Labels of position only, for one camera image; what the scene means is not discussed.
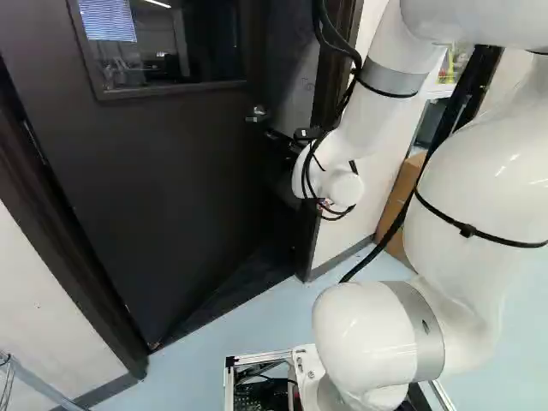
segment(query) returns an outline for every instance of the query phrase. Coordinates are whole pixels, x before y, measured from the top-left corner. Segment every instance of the door hinge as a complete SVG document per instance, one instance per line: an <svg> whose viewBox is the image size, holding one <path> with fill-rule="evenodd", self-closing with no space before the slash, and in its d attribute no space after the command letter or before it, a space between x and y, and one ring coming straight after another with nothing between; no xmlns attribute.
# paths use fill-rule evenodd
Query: door hinge
<svg viewBox="0 0 548 411"><path fill-rule="evenodd" d="M38 140L36 139L36 136L34 135L33 129L29 126L27 120L23 120L22 125L23 125L23 128L27 131L28 138L33 143L34 149L36 150L36 153L38 154L40 161L42 162L43 165L50 168L50 163L48 163L48 160L45 157L44 152L42 151L42 147L40 147L40 144L38 143Z"/></svg>

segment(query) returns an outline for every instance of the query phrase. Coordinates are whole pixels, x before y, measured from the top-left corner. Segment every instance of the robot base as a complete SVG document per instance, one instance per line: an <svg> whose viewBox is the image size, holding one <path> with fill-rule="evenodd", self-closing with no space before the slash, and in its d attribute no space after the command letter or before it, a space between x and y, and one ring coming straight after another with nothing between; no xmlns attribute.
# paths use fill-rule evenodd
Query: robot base
<svg viewBox="0 0 548 411"><path fill-rule="evenodd" d="M408 393L405 384L369 391L359 401L350 396L343 398L325 374L314 344L294 348L292 358L304 411L392 411Z"/></svg>

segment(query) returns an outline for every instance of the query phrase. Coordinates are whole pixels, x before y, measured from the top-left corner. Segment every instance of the metal frame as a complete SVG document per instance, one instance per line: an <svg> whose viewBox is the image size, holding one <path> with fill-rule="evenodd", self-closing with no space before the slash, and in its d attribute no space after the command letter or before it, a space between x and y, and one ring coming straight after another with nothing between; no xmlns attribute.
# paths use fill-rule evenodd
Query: metal frame
<svg viewBox="0 0 548 411"><path fill-rule="evenodd" d="M234 384L235 384L235 368L238 366L253 366L272 362L272 366L263 369L267 371L274 366L278 366L284 362L291 362L292 350L285 349L281 351L270 351L266 353L247 354L226 357L224 363L224 411L234 411Z"/></svg>
<svg viewBox="0 0 548 411"><path fill-rule="evenodd" d="M100 74L96 70L95 60L92 55L92 50L84 29L84 22L81 19L78 0L66 0L67 8L73 23L76 38L84 64L86 65L87 75L91 82L95 97L100 101L111 101L123 98L140 98L151 96L165 96L170 94L185 93L185 92L203 92L210 90L224 90L243 87L247 84L247 80L227 80L227 81L208 81L203 83L193 84L174 84L169 86L148 86L142 88L127 88L118 90L104 90L103 82ZM250 30L251 26L251 9L252 2L250 0L239 1L239 30L241 33L241 58L243 59L245 76L250 75L250 45L253 42L253 35Z"/></svg>
<svg viewBox="0 0 548 411"><path fill-rule="evenodd" d="M6 372L6 385L3 389L2 400L0 401L0 410L4 411L8 409L12 384L14 378L18 378L32 389L43 396L48 397L55 404L61 405L68 411L86 411L84 408L79 407L74 402L70 401L51 385L47 384L42 378L27 370L13 355L6 354L0 350L0 361L2 362L0 370Z"/></svg>

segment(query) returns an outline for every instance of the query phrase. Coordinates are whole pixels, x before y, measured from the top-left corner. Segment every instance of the black strap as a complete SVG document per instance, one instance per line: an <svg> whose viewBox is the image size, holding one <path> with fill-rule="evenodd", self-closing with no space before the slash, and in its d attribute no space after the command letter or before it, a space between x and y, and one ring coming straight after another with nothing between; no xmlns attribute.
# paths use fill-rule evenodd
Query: black strap
<svg viewBox="0 0 548 411"><path fill-rule="evenodd" d="M484 240L496 242L498 244L503 244L504 246L509 247L518 247L518 248L541 248L544 247L546 244L548 244L547 241L542 242L521 242L521 241L513 241L513 240L506 240L502 237L497 237L496 235L491 235L484 233L483 231L480 231L476 229L472 224L466 224L462 223L460 221L456 221L454 218L449 217L447 214L442 213L440 210L435 208L433 205L428 203L417 191L417 188L414 189L414 195L417 198L417 200L432 214L434 214L437 217L440 217L442 220L444 220L446 223L449 223L455 227L457 227L461 231L461 235L466 238L470 238L473 236L483 238Z"/></svg>
<svg viewBox="0 0 548 411"><path fill-rule="evenodd" d="M380 94L381 96L390 97L390 98L412 98L416 96L419 92L412 92L411 94L394 94L393 92L383 92L381 90L377 90L375 87L369 86L365 81L363 81L360 78L360 71L353 69L352 74L354 75L354 79L361 84L362 87L365 87L370 92L375 92L377 94Z"/></svg>

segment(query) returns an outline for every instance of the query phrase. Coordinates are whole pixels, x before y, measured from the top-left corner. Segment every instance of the ceiling light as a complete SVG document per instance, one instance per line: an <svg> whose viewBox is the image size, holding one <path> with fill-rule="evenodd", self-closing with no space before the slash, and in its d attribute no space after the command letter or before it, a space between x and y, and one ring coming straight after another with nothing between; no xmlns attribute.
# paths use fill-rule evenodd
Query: ceiling light
<svg viewBox="0 0 548 411"><path fill-rule="evenodd" d="M152 4L156 4L157 6L162 6L162 7L165 7L167 9L171 9L171 6L169 4L166 4L166 3L160 3L160 2L157 2L156 0L143 0L147 3L152 3Z"/></svg>

